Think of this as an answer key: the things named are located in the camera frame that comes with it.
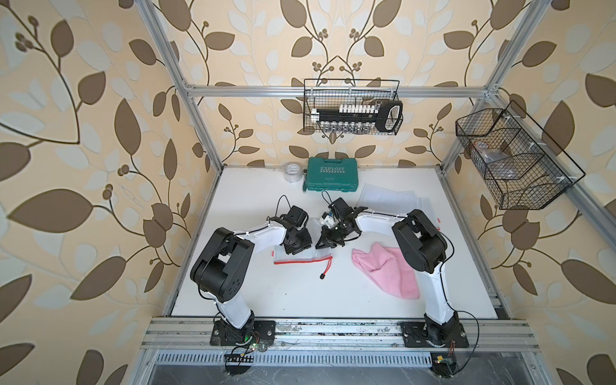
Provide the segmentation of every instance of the black tool holder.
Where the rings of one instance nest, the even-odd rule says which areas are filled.
[[[541,140],[526,132],[522,117],[541,129]],[[456,120],[456,136],[500,209],[543,209],[586,175],[515,101]],[[560,162],[577,170],[563,170]]]
[[[305,79],[306,134],[396,135],[402,124],[398,80]]]

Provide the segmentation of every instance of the black cable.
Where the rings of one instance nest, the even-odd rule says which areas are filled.
[[[428,227],[432,227],[434,230],[436,230],[436,228],[434,228],[433,226],[427,225],[425,223],[422,222],[422,224],[424,226],[428,226]],[[446,236],[444,233],[441,232],[441,234],[449,241],[449,243],[452,246],[452,253],[451,255],[449,255],[448,258],[446,258],[443,263],[440,264],[439,266],[439,278],[440,278],[440,287],[443,289],[443,297],[445,297],[445,303],[447,304],[447,306],[449,306],[449,309],[451,309],[454,312],[458,312],[458,313],[466,313],[468,315],[470,315],[472,318],[475,319],[475,322],[477,323],[477,341],[475,341],[475,346],[473,346],[471,354],[468,356],[468,358],[466,359],[466,361],[464,362],[464,365],[462,365],[462,367],[458,370],[456,370],[455,372],[453,372],[453,375],[458,374],[459,372],[461,372],[465,367],[466,364],[468,364],[468,362],[471,360],[472,355],[475,353],[475,349],[477,349],[477,345],[479,344],[479,320],[477,319],[477,317],[475,317],[473,314],[465,311],[465,310],[456,310],[454,308],[452,308],[452,306],[449,304],[449,300],[447,299],[447,294],[445,292],[445,284],[443,283],[443,275],[442,275],[442,269],[443,269],[443,265],[445,264],[445,262],[449,261],[451,259],[451,257],[453,257],[453,254],[456,252],[456,248],[453,245],[453,242],[451,239],[449,239],[448,236]]]
[[[201,296],[201,298],[203,298],[203,299],[207,299],[208,301],[213,301],[213,300],[214,300],[214,298],[207,298],[206,296],[204,296],[204,295],[201,293],[201,288],[199,287],[199,284],[201,283],[201,280],[203,279],[203,273],[205,272],[205,268],[209,265],[209,263],[212,261],[212,259],[210,259],[210,260],[208,261],[208,263],[206,263],[206,264],[205,264],[205,267],[203,268],[203,270],[201,270],[201,274],[199,274],[199,282],[197,283],[197,293],[199,293],[199,295]]]
[[[327,194],[327,197],[330,199],[329,202],[327,202],[327,199],[325,199],[325,195],[323,195],[323,193]],[[331,200],[330,193],[328,193],[326,190],[321,191],[321,197],[323,197],[325,203],[327,203],[328,206],[332,204],[333,201]]]
[[[278,206],[280,205],[280,201],[282,200],[282,197],[285,197],[286,204],[289,205],[289,210],[291,209],[291,203],[289,203],[289,198],[287,198],[286,195],[280,195],[280,198],[278,198],[278,203],[276,204],[276,213],[274,214],[275,217],[278,216]]]

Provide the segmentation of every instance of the wire basket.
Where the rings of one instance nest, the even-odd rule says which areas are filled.
[[[398,80],[304,80],[304,132],[396,135],[402,124]]]
[[[506,108],[486,108],[456,120],[456,136],[485,181],[500,209],[539,210],[586,175],[557,142],[528,116],[577,168],[565,172],[546,144],[524,130],[517,103]]]

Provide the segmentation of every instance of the tape roll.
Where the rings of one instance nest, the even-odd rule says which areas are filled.
[[[285,166],[284,176],[285,180],[289,183],[299,182],[304,177],[302,166],[297,163],[289,163]]]

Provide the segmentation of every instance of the leaf patterned wallpaper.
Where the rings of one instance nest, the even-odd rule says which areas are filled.
[[[545,125],[588,173],[580,183],[616,215],[616,3],[551,5],[501,92]],[[513,317],[531,324],[555,381],[613,383],[614,250],[564,195],[541,211],[497,210],[462,154],[449,181]]]
[[[483,86],[524,0],[153,0],[187,81]]]
[[[215,172],[132,2],[0,23],[0,382],[119,384]]]
[[[471,110],[469,99],[415,98],[402,99],[402,102],[404,121],[398,134],[390,136],[324,134],[304,129],[302,104],[296,99],[198,99],[225,164],[307,164],[311,156],[356,158],[361,166],[440,164],[455,140],[455,120]]]

